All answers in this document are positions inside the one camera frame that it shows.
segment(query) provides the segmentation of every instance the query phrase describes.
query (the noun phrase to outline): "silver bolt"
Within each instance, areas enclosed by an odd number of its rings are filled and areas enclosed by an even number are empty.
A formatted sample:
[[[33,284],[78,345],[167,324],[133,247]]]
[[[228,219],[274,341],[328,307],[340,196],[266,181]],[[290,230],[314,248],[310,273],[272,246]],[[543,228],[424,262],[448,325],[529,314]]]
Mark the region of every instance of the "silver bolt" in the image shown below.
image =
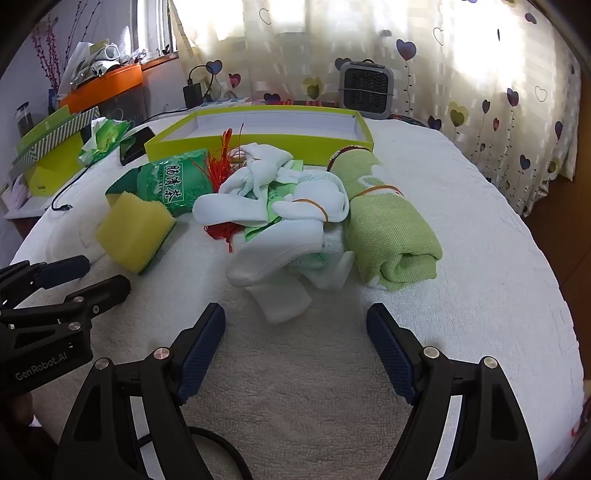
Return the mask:
[[[429,358],[437,358],[439,356],[439,350],[437,350],[433,346],[425,347],[425,350],[423,350],[423,353],[425,354],[425,356],[427,356]]]
[[[497,362],[493,357],[491,356],[487,356],[484,359],[484,364],[488,367],[488,368],[496,368],[499,366],[499,362]]]
[[[154,358],[156,360],[164,360],[169,355],[170,355],[170,350],[168,350],[166,347],[157,348],[154,351]]]
[[[99,358],[95,362],[95,368],[97,368],[98,370],[104,370],[105,368],[107,368],[107,365],[109,365],[108,358]]]

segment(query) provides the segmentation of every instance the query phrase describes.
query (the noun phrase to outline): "yellow sponge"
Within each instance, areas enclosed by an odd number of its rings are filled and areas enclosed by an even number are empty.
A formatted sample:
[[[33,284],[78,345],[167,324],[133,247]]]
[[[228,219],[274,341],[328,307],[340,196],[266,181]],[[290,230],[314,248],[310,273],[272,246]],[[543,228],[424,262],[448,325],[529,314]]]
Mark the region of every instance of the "yellow sponge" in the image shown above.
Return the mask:
[[[141,272],[174,226],[164,204],[123,192],[96,230],[96,239],[118,264]]]

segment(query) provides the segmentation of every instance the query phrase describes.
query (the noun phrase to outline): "curtain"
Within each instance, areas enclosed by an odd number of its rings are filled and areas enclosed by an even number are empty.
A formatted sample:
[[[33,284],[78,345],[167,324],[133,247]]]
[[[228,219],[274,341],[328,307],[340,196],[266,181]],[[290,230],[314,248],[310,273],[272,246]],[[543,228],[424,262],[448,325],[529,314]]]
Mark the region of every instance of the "curtain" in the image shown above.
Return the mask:
[[[446,135],[517,213],[572,179],[580,67],[526,0],[169,1],[215,96],[334,102],[343,61],[371,60],[394,72],[392,113]]]

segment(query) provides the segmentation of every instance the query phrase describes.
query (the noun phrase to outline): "orange storage box lid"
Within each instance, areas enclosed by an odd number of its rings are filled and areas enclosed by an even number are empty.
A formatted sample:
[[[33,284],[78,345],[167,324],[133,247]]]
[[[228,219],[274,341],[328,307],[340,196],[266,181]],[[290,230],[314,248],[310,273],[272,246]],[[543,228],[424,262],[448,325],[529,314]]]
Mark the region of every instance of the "orange storage box lid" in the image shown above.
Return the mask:
[[[60,106],[67,105],[70,113],[83,112],[130,88],[141,85],[143,81],[141,65],[139,63],[127,65],[95,78],[74,90],[60,101]]]

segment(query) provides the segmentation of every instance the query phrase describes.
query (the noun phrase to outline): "space heater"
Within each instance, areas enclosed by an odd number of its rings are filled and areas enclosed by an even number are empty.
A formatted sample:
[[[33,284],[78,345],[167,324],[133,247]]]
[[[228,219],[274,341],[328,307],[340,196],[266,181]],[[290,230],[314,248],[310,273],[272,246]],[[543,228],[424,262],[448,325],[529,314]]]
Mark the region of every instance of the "space heater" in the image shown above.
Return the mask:
[[[348,61],[340,68],[339,105],[366,118],[384,120],[390,116],[393,90],[394,74],[384,65]]]

